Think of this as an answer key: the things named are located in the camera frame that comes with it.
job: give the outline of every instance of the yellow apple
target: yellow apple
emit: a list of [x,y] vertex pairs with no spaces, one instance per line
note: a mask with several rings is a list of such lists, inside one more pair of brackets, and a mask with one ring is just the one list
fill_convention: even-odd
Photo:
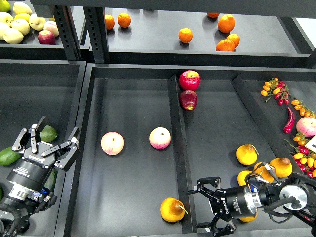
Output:
[[124,138],[117,132],[108,132],[101,139],[101,148],[106,154],[117,155],[123,147]]
[[149,142],[156,149],[165,149],[171,142],[170,132],[164,127],[157,127],[150,133]]

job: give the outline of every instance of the apple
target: apple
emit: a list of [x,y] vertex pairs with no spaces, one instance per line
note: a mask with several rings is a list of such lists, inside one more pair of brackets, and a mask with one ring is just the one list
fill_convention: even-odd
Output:
[[6,23],[0,22],[0,40],[3,39],[3,34],[6,29],[10,29],[10,27]]
[[54,21],[47,21],[44,24],[44,30],[53,32],[55,37],[59,36],[58,28],[57,28],[56,22]]
[[198,103],[198,95],[192,90],[185,90],[179,97],[180,104],[185,110],[194,110]]
[[0,12],[0,22],[6,23],[10,26],[11,21],[13,21],[13,17],[7,12]]
[[38,38],[39,38],[40,44],[50,44],[50,45],[56,44],[55,36],[53,32],[51,31],[48,31],[48,30],[40,31]]
[[316,119],[312,117],[303,117],[298,120],[296,130],[301,132],[305,137],[313,137],[316,135]]
[[124,138],[117,132],[108,132],[101,139],[101,148],[108,155],[117,155],[123,147]]
[[30,7],[27,6],[24,2],[20,2],[20,1],[14,3],[13,11],[16,15],[20,13],[27,13],[29,15],[32,14],[32,10],[30,9]]
[[46,20],[44,17],[38,17],[36,14],[32,14],[29,18],[30,26],[36,31],[43,30],[45,22]]
[[3,33],[3,39],[7,43],[20,43],[23,40],[23,34],[17,29],[6,29]]
[[24,19],[16,19],[11,21],[11,28],[17,29],[23,35],[27,35],[30,32],[30,25],[28,21]]
[[187,70],[180,75],[179,82],[183,90],[197,90],[201,77],[197,72]]
[[171,142],[170,132],[164,127],[157,127],[150,133],[149,142],[156,149],[165,149]]

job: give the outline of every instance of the red chili pepper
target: red chili pepper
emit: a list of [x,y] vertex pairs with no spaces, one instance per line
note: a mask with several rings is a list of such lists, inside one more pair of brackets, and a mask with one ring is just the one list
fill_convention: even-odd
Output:
[[308,150],[308,148],[304,147],[304,146],[298,146],[298,149],[300,150],[300,153],[303,153],[305,155],[308,155],[308,153],[310,152]]
[[294,116],[294,112],[290,109],[290,107],[287,107],[287,109],[288,109],[288,121],[287,121],[283,131],[285,133],[290,133],[292,131],[293,126],[294,126],[295,116]]

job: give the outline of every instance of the yellow cherry tomato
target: yellow cherry tomato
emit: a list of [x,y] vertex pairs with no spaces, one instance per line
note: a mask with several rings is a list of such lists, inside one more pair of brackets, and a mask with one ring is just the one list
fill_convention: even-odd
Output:
[[294,141],[294,142],[299,142],[300,140],[301,140],[300,137],[294,137],[294,138],[293,138],[293,141]]
[[294,106],[294,108],[295,108],[296,110],[300,110],[302,107],[303,107],[303,105],[296,105],[296,106]]
[[261,94],[262,94],[263,96],[267,96],[267,95],[268,95],[268,93],[267,93],[265,90],[262,90],[262,91],[261,91]]
[[263,86],[263,89],[264,89],[265,91],[269,91],[269,90],[270,90],[270,88],[268,88],[266,85]]
[[301,164],[306,164],[307,163],[307,159],[305,157],[300,159],[300,163]]
[[303,145],[305,145],[305,144],[306,144],[306,141],[301,140],[301,141],[299,141],[297,144],[298,144],[298,145],[300,145],[300,146],[303,146]]
[[293,157],[294,157],[294,159],[301,159],[301,158],[303,158],[303,153],[298,152]]
[[299,100],[292,100],[291,104],[292,105],[299,105],[301,102]]
[[300,109],[300,116],[304,116],[305,112],[306,112],[306,109],[305,108],[301,108]]
[[312,168],[313,165],[314,165],[314,159],[313,158],[308,158],[307,159],[307,166],[309,168]]
[[275,89],[275,90],[273,91],[273,95],[277,95],[280,91],[281,91],[280,88]]

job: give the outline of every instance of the fruit stem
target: fruit stem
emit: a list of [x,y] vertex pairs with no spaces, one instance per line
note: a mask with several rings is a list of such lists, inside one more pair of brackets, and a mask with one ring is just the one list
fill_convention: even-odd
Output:
[[182,210],[184,210],[184,211],[185,211],[185,213],[187,213],[187,214],[188,214],[188,212],[184,209],[184,207],[183,207],[183,206],[180,206],[180,205],[179,205],[179,207],[180,207]]

